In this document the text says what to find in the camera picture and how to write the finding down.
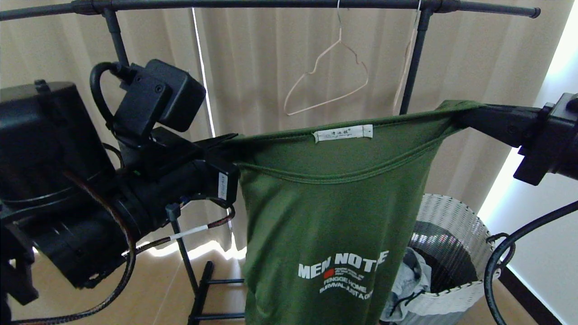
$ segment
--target curtain fold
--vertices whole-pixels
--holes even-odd
[[[66,1],[2,1],[1,9],[62,2]],[[499,3],[539,6],[542,14],[537,19],[469,12],[434,14],[409,113],[432,110],[444,99],[533,104],[572,1]],[[158,58],[202,81],[202,58],[212,115],[205,102],[191,128],[180,133],[195,141],[211,137],[211,117],[217,135],[254,135],[396,114],[399,108],[392,105],[415,11],[341,9],[340,13],[343,41],[366,63],[369,83],[352,96],[291,117],[283,112],[289,89],[338,38],[335,9],[196,9],[198,30],[191,9],[117,15],[131,62],[145,65]],[[2,87],[39,78],[75,82],[101,139],[116,145],[88,87],[93,65],[116,60],[102,17],[66,14],[2,22],[0,42]],[[287,110],[294,112],[348,93],[364,81],[365,74],[351,53],[338,46],[322,59],[317,73],[294,90]],[[102,88],[114,111],[124,94],[118,80],[105,75]],[[478,210],[507,152],[506,145],[477,131],[460,132],[440,148],[426,191],[453,196]],[[236,245],[242,248],[246,214],[240,191],[238,200],[232,224]],[[221,216],[224,212],[213,204],[195,202],[183,212],[181,227]],[[170,232],[163,229],[147,238]],[[230,239],[224,226],[187,238],[187,245],[192,249],[216,240],[227,250]]]

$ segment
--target sticker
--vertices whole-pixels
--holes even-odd
[[[218,174],[218,197],[220,199],[227,199],[227,181],[229,177],[223,173]]]
[[[313,136],[315,137],[315,143],[319,141],[349,138],[373,138],[373,124],[355,125],[352,127],[316,131],[313,133]]]

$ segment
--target clothes rack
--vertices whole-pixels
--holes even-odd
[[[84,15],[101,14],[106,19],[118,60],[123,64],[128,65],[129,61],[115,14],[115,12],[120,10],[169,8],[335,8],[336,5],[337,0],[74,0],[70,3],[62,3],[58,5],[1,11],[0,21],[66,13]],[[400,115],[407,114],[425,42],[425,34],[428,30],[429,21],[433,14],[466,11],[506,14],[530,18],[536,18],[540,15],[540,8],[524,8],[460,0],[341,0],[340,8],[413,10],[419,8],[421,11],[415,46],[410,60],[405,89],[403,91],[403,99],[399,112]],[[169,215],[169,220],[171,221],[175,233],[179,232],[180,227],[177,218]],[[183,263],[195,294],[195,301],[187,324],[197,325],[203,320],[243,318],[243,313],[203,313],[203,307],[205,306],[205,300],[211,285],[243,283],[244,280],[212,279],[214,264],[213,262],[208,261],[205,265],[201,280],[197,284],[184,242],[181,238],[177,239],[177,241],[181,257],[183,258]]]

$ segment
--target white wall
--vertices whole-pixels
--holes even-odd
[[[535,102],[578,93],[578,1]],[[578,181],[547,174],[532,186],[512,178],[522,156],[513,149],[479,216],[492,233],[512,233],[531,220],[578,200]],[[535,230],[517,242],[512,271],[564,324],[578,324],[578,212]]]

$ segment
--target beige floor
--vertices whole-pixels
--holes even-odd
[[[227,260],[220,253],[209,252],[192,261],[197,277],[201,276],[207,260],[216,263],[214,278],[233,278],[240,274],[242,261]],[[38,256],[33,276],[40,298],[27,306],[12,302],[13,318],[57,316],[90,308],[110,293],[121,272],[117,270],[94,290],[75,290],[47,258]],[[501,283],[496,284],[495,290],[498,305],[509,325],[536,324]],[[205,312],[242,311],[244,294],[241,285],[215,286],[210,290]],[[186,324],[192,300],[187,274],[177,253],[162,257],[143,253],[122,295],[102,312],[72,324]],[[201,324],[221,323],[244,324],[242,320]],[[494,324],[484,299],[460,321],[460,325],[477,324]]]

